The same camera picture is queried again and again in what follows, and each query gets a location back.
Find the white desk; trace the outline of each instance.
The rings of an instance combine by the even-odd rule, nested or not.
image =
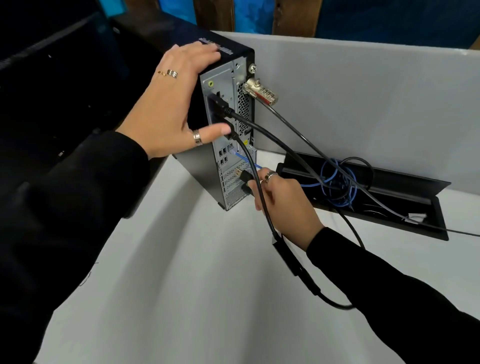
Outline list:
[[[283,156],[259,152],[275,168]],[[448,227],[480,232],[480,196],[440,194]],[[337,215],[323,223],[355,241]],[[443,242],[351,219],[368,250],[480,317],[480,239]],[[322,291],[345,296],[298,252]],[[358,311],[326,305],[293,277],[247,197],[225,212],[168,158],[90,278],[55,312],[38,364],[401,363]]]

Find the desktop computer tower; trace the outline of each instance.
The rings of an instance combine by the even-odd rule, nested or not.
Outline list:
[[[255,67],[251,67],[255,57],[253,49],[161,11],[122,14],[112,18],[111,25],[131,79],[135,80],[131,92],[136,97],[140,97],[148,86],[163,54],[174,44],[183,46],[197,40],[216,43],[221,60],[199,75],[188,113],[188,126],[195,130],[216,121],[207,102],[210,93],[221,96],[238,114],[254,121],[253,99],[243,92],[244,83],[254,77],[250,72],[255,72]],[[228,121],[256,161],[253,130],[234,119]],[[225,210],[245,197],[235,168],[250,170],[248,162],[234,154],[235,151],[242,153],[236,144],[221,137],[174,156]]]

